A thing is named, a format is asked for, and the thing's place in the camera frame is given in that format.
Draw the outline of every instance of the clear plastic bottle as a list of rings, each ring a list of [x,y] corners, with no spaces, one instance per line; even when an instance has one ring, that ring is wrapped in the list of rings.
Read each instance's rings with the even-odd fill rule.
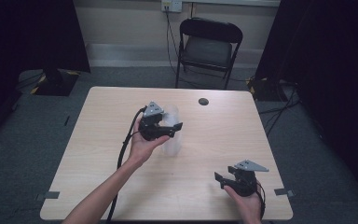
[[[164,126],[172,127],[173,125],[179,123],[179,109],[175,105],[165,105],[164,116],[162,120],[164,121]],[[182,147],[182,131],[176,132],[175,136],[169,139],[162,145],[162,151],[165,155],[176,156]]]

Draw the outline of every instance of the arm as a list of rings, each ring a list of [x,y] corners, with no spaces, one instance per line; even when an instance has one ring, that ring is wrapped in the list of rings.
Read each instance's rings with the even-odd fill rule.
[[[256,193],[248,197],[241,197],[230,186],[224,186],[224,189],[237,204],[244,224],[261,224],[261,202]]]
[[[136,134],[131,139],[129,158],[97,189],[83,199],[63,223],[97,223],[130,176],[150,158],[156,147],[170,138],[161,136],[154,141],[146,141],[137,133],[138,127],[139,120],[133,127],[133,132]]]

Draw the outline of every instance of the power outlet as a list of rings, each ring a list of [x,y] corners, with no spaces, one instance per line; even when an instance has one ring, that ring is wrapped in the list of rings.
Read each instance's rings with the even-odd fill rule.
[[[161,0],[161,11],[182,12],[182,1]]]

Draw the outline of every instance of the wooden table top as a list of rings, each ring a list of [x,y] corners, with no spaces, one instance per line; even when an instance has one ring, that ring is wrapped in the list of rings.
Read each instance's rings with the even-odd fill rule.
[[[200,105],[199,98],[208,99],[209,104]],[[282,180],[249,92],[94,87],[49,190],[58,191],[59,198],[45,200],[40,212],[43,219],[65,219],[116,170],[118,153],[133,117],[151,101],[161,107],[178,107],[184,123],[182,148],[174,157],[156,148],[118,194],[113,219],[241,219],[213,173],[233,178],[227,167],[244,160],[269,168],[267,173],[256,172],[266,191],[264,219],[292,217],[287,196],[275,195],[275,189],[283,188]]]

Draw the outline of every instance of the black chair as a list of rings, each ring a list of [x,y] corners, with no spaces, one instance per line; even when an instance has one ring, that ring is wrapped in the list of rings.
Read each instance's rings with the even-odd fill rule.
[[[184,35],[188,36],[186,46]],[[179,58],[175,88],[178,88],[180,64],[224,72],[225,90],[232,66],[242,42],[240,28],[229,22],[190,18],[180,25]]]

